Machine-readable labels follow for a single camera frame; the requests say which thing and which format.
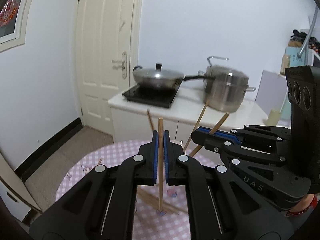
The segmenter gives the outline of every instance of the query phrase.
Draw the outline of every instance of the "white door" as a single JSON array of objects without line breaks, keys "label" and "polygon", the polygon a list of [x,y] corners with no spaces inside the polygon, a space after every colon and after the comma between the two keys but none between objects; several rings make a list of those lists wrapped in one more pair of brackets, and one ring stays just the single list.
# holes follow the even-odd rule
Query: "white door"
[{"label": "white door", "polygon": [[129,88],[133,3],[80,0],[78,5],[76,72],[84,122],[108,134],[113,124],[107,101]]}]

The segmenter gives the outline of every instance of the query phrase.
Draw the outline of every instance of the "bottle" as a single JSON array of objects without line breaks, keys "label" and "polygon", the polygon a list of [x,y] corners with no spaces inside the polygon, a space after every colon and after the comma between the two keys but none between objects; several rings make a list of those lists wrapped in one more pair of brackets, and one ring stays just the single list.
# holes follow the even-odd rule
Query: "bottle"
[{"label": "bottle", "polygon": [[290,55],[283,54],[280,74],[285,75],[285,69],[290,67]]}]

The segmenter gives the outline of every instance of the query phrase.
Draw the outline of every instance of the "stainless steel pot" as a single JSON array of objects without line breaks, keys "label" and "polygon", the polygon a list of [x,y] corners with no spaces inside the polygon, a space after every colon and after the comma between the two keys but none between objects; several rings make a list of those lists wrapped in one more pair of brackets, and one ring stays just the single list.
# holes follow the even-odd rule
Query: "stainless steel pot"
[{"label": "stainless steel pot", "polygon": [[253,92],[255,87],[248,86],[249,77],[241,71],[212,65],[211,58],[229,60],[228,58],[210,56],[206,75],[214,76],[215,80],[206,80],[204,103],[210,99],[209,106],[223,112],[235,112],[240,107],[246,92]]},{"label": "stainless steel pot", "polygon": [[204,74],[197,76],[184,76],[179,71],[161,69],[162,64],[157,63],[156,69],[142,68],[141,66],[135,66],[133,68],[134,80],[145,88],[152,88],[157,90],[175,89],[178,90],[182,81],[192,79],[211,79],[214,80],[213,76],[206,76]]}]

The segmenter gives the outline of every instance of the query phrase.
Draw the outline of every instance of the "blue gripper pad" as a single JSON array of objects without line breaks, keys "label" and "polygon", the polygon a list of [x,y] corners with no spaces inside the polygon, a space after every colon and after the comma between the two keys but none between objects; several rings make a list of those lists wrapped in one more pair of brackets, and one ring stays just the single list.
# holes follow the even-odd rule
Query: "blue gripper pad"
[{"label": "blue gripper pad", "polygon": [[164,174],[165,174],[165,182],[169,183],[169,161],[168,161],[168,144],[170,141],[167,142],[167,137],[165,132],[163,134],[163,152],[164,152]]},{"label": "blue gripper pad", "polygon": [[[207,132],[207,133],[209,133],[211,131],[211,129],[207,129],[207,128],[203,128],[203,127],[200,127],[197,130],[202,131],[202,132]],[[233,135],[233,134],[230,134],[230,133],[226,133],[226,132],[222,132],[222,131],[215,132],[214,135],[217,135],[217,136],[220,136],[220,137],[223,137],[223,138],[232,139],[236,144],[241,145],[241,141],[238,140],[236,135]]]},{"label": "blue gripper pad", "polygon": [[157,183],[157,172],[158,172],[158,151],[159,151],[159,134],[156,133],[156,145],[155,154],[153,158],[153,183]]}]

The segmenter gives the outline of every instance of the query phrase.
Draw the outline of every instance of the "pot handle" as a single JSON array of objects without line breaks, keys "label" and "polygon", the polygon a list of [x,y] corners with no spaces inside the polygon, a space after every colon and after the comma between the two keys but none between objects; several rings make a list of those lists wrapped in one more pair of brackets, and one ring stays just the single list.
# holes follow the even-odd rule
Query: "pot handle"
[{"label": "pot handle", "polygon": [[222,60],[229,60],[228,57],[209,56],[209,57],[207,57],[207,61],[209,62],[209,66],[210,66],[210,67],[212,67],[212,64],[211,64],[211,62],[210,62],[210,59],[211,59],[211,58],[222,59]]},{"label": "pot handle", "polygon": [[245,91],[246,92],[254,92],[257,88],[255,87],[248,87]]},{"label": "pot handle", "polygon": [[192,79],[212,79],[212,80],[215,80],[216,77],[215,76],[211,77],[211,76],[206,76],[206,75],[185,76],[183,81],[188,81],[188,80],[192,80]]},{"label": "pot handle", "polygon": [[142,67],[141,66],[135,66],[132,71],[135,71],[136,69],[142,69]]}]

